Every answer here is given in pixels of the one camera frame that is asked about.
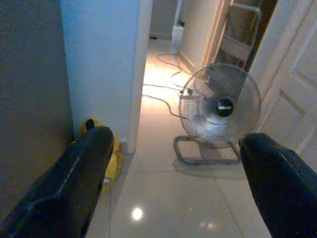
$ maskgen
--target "metal fan base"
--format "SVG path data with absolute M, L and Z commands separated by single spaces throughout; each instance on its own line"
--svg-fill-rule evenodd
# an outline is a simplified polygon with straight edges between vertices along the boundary
M 199 145 L 202 146 L 208 146 L 208 143 L 203 143 L 198 141 L 195 137 L 192 136 L 188 136 L 188 135 L 179 135 L 177 137 L 175 137 L 174 139 L 174 143 L 173 143 L 173 147 L 176 153 L 176 156 L 179 160 L 183 161 L 186 164 L 191 164 L 191 165 L 201 165 L 201 164 L 235 164 L 235 163 L 239 163 L 241 162 L 241 158 L 240 155 L 238 153 L 238 151 L 236 150 L 236 148 L 234 147 L 234 145 L 232 145 L 231 143 L 228 143 L 228 145 L 233 149 L 234 153 L 237 155 L 237 159 L 232 160 L 232 159 L 205 159 L 202 155 L 201 159 L 197 159 L 197 158 L 186 158 L 182 155 L 180 148 L 178 146 L 178 143 L 181 141 L 194 141 L 196 143 L 198 143 Z

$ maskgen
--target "fan stand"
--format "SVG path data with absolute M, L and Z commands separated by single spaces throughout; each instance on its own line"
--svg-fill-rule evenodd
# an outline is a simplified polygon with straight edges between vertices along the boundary
M 230 142 L 228 142 L 228 145 L 232 148 L 232 150 L 234 151 L 234 153 L 238 157 L 235 160 L 231 160 L 231 159 L 209 159 L 209 158 L 205 159 L 206 155 L 204 155 L 204 153 L 201 153 L 201 155 L 202 155 L 201 159 L 186 158 L 186 157 L 184 157 L 182 155 L 182 153 L 180 151 L 180 148 L 178 146 L 178 143 L 181 142 L 181 141 L 194 141 L 194 142 L 198 143 L 199 146 L 200 146 L 200 151 L 201 151 L 201 148 L 203 148 L 205 151 L 206 150 L 211 150 L 213 148 L 211 148 L 211 144 L 206 143 L 206 142 L 200 142 L 195 137 L 192 137 L 192 136 L 179 135 L 179 136 L 175 137 L 174 143 L 173 143 L 173 147 L 174 147 L 176 156 L 177 156 L 177 158 L 179 160 L 183 161 L 186 164 L 194 164 L 194 165 L 200 165 L 200 164 L 235 164 L 235 163 L 241 162 L 241 158 L 240 158 L 239 152 L 237 151 L 235 146 L 232 143 L 230 143 Z

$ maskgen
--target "door panel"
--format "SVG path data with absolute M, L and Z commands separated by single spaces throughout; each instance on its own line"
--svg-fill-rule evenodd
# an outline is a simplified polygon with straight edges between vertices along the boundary
M 317 1 L 303 18 L 263 101 L 260 130 L 295 150 L 316 171 Z

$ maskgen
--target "white tile floor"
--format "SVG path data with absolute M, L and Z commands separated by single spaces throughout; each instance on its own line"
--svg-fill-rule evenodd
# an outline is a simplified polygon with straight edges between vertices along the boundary
M 169 41 L 150 40 L 144 83 L 173 86 L 177 71 L 159 62 Z M 187 74 L 175 77 L 182 84 Z M 169 101 L 177 113 L 177 92 L 144 86 L 144 94 Z M 185 134 L 178 118 L 160 101 L 143 98 L 137 151 L 126 158 L 111 191 L 97 204 L 88 238 L 267 238 L 241 164 L 188 166 L 177 160 L 172 142 Z M 195 154 L 194 144 L 182 147 Z M 221 156 L 234 157 L 229 150 Z

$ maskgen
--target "black padded arm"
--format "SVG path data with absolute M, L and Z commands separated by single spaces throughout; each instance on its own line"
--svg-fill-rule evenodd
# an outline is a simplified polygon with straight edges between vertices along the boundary
M 107 127 L 68 146 L 3 222 L 0 237 L 80 238 L 86 235 L 113 149 Z
M 253 198 L 271 235 L 317 237 L 317 174 L 264 133 L 249 134 L 239 145 Z

